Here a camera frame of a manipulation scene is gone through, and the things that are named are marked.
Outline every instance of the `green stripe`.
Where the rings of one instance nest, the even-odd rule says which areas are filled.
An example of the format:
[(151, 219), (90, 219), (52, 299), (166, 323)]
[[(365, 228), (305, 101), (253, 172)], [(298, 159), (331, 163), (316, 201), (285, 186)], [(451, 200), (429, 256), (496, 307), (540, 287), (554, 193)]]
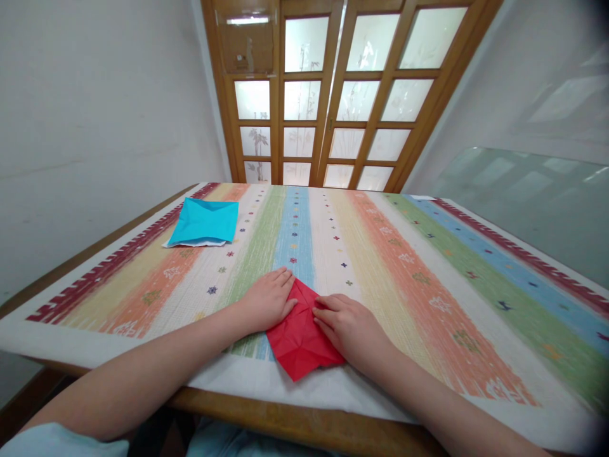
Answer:
[[(237, 268), (232, 274), (232, 281), (218, 301), (216, 311), (241, 299), (258, 278), (273, 268), (285, 193), (285, 187), (271, 186), (263, 207), (254, 220), (254, 233), (248, 242), (247, 251), (244, 254), (242, 251), (235, 259)], [(233, 345), (230, 353), (254, 357), (261, 337), (261, 333), (246, 336)]]
[[(400, 195), (385, 196), (391, 206), (489, 302), (501, 319), (508, 323), (536, 354), (548, 361), (563, 381), (595, 410), (607, 413), (603, 401), (606, 366), (598, 351), (582, 341), (540, 303), (512, 284), (415, 204)], [(427, 237), (427, 234), (433, 234), (434, 238)], [(470, 278), (469, 271), (479, 278)], [(499, 301), (506, 302), (513, 309), (501, 310)]]

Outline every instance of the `colorful striped tablecloth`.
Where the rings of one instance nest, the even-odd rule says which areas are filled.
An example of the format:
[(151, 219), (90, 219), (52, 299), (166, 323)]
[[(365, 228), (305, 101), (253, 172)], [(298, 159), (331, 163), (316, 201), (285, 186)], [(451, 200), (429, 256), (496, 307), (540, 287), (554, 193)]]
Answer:
[[(401, 351), (541, 446), (582, 452), (603, 421), (607, 291), (453, 202), (229, 183), (185, 196), (238, 201), (234, 242), (163, 248), (182, 197), (1, 320), (0, 348), (94, 368), (287, 265), (322, 295), (362, 302)], [(413, 420), (348, 366), (294, 384), (264, 334), (190, 385)]]

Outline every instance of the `glass door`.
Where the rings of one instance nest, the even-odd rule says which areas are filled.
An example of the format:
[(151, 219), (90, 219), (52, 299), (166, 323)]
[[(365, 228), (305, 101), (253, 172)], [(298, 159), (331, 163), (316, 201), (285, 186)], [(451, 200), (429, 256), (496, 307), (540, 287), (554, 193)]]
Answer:
[(484, 4), (348, 2), (317, 186), (399, 192)]
[(315, 184), (342, 0), (281, 3), (279, 182)]
[(201, 3), (235, 182), (399, 192), (501, 0)]

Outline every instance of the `blue paper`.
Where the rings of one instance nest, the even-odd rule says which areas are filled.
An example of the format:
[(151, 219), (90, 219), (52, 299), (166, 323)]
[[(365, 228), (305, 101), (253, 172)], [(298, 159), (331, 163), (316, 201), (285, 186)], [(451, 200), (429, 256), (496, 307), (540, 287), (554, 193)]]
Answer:
[(239, 202), (208, 202), (186, 198), (168, 246), (182, 242), (232, 242)]

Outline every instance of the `sleeve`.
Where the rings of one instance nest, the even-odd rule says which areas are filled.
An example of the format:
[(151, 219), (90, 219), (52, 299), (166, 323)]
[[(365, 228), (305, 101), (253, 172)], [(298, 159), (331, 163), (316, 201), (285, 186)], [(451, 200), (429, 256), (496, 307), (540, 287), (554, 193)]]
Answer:
[(127, 455), (129, 442), (111, 443), (78, 435), (58, 423), (47, 423), (29, 428), (14, 436), (0, 449), (0, 457), (59, 457), (86, 455), (123, 457)]

